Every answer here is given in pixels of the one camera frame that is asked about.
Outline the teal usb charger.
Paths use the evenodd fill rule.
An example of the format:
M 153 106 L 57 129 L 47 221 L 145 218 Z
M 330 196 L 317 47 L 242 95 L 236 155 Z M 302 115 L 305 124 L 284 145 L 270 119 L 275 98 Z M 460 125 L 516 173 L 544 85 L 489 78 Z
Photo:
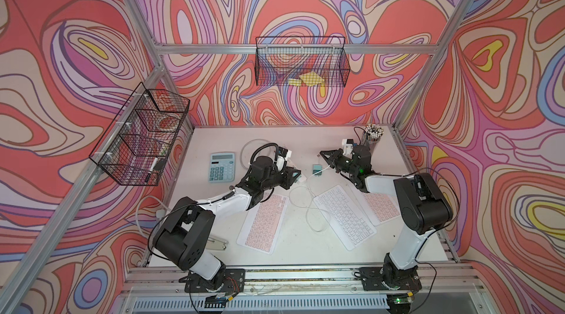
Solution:
M 320 164 L 313 164 L 312 166 L 312 176 L 317 177 L 322 174 L 323 168 Z

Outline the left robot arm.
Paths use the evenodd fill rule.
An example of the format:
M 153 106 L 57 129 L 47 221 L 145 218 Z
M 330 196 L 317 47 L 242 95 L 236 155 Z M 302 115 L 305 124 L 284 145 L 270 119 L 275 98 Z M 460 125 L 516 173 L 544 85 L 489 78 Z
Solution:
M 214 223 L 268 201 L 265 193 L 277 187 L 289 190 L 301 175 L 288 164 L 290 157 L 291 151 L 276 143 L 259 147 L 247 172 L 229 192 L 205 201 L 180 199 L 151 231 L 148 250 L 219 287 L 226 265 L 206 249 Z

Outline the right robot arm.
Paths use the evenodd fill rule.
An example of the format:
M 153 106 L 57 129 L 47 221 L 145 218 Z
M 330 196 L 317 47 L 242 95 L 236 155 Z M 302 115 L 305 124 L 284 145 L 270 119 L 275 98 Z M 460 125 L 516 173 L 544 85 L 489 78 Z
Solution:
M 425 172 L 409 175 L 381 174 L 372 169 L 369 146 L 352 147 L 350 154 L 343 149 L 319 152 L 326 164 L 349 180 L 365 195 L 391 191 L 400 207 L 404 222 L 394 248 L 385 255 L 377 278 L 388 290 L 411 286 L 422 288 L 417 278 L 419 253 L 431 235 L 453 220 L 454 212 L 433 177 Z

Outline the pink keyboard left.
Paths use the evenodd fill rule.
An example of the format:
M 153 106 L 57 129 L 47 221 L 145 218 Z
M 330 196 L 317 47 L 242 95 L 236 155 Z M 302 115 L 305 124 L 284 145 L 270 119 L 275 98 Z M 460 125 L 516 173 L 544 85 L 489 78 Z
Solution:
M 239 246 L 272 255 L 280 235 L 287 206 L 288 196 L 273 194 L 269 201 L 254 207 L 247 213 L 236 243 Z

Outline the white keyboard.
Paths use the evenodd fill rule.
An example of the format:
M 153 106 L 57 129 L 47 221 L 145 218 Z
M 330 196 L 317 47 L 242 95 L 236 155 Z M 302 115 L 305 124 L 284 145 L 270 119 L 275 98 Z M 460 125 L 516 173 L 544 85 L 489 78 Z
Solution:
M 347 251 L 360 246 L 376 232 L 364 212 L 340 185 L 316 196 L 313 202 Z

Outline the pencil holder cup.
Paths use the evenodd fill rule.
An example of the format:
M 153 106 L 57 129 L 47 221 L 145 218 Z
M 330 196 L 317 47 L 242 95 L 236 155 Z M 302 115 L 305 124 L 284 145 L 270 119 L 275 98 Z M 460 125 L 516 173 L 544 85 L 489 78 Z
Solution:
M 361 135 L 361 145 L 369 149 L 370 154 L 373 154 L 376 145 L 384 135 L 384 128 L 377 124 L 367 124 L 363 127 Z

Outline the grey calculator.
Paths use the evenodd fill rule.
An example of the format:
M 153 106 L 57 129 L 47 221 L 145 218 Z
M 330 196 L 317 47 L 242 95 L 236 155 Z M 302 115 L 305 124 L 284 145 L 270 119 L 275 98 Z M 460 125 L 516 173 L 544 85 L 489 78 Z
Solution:
M 208 181 L 210 183 L 232 182 L 235 179 L 235 154 L 217 152 L 210 155 Z

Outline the yellow sticky notes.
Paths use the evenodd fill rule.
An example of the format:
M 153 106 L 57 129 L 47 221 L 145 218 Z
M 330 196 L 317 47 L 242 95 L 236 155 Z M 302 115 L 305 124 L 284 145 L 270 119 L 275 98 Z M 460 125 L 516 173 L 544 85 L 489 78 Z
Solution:
M 300 74 L 298 77 L 289 78 L 286 82 L 289 86 L 294 87 L 313 87 L 313 86 L 324 86 L 325 79 L 314 71 L 307 72 L 306 74 Z

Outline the silver stapler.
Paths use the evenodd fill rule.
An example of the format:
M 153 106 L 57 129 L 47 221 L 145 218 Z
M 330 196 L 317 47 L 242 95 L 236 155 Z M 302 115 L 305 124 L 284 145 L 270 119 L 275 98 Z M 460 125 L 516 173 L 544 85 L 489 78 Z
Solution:
M 207 239 L 206 249 L 211 251 L 225 251 L 228 245 L 228 240 L 210 235 Z

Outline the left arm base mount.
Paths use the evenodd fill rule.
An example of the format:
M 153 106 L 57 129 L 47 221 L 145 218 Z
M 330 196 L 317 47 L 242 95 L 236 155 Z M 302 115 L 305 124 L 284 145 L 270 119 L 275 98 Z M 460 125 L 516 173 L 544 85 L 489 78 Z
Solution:
M 211 279 L 206 280 L 196 273 L 189 273 L 178 280 L 185 285 L 186 293 L 239 293 L 244 290 L 246 271 L 243 268 L 220 268 Z

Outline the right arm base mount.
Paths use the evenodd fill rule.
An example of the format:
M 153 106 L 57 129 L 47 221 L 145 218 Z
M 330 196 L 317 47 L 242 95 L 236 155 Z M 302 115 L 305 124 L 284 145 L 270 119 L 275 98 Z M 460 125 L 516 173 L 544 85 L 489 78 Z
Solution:
M 365 291 L 401 291 L 417 293 L 422 290 L 422 283 L 417 273 L 418 266 L 399 270 L 393 265 L 383 267 L 363 267 L 353 272 L 360 280 Z

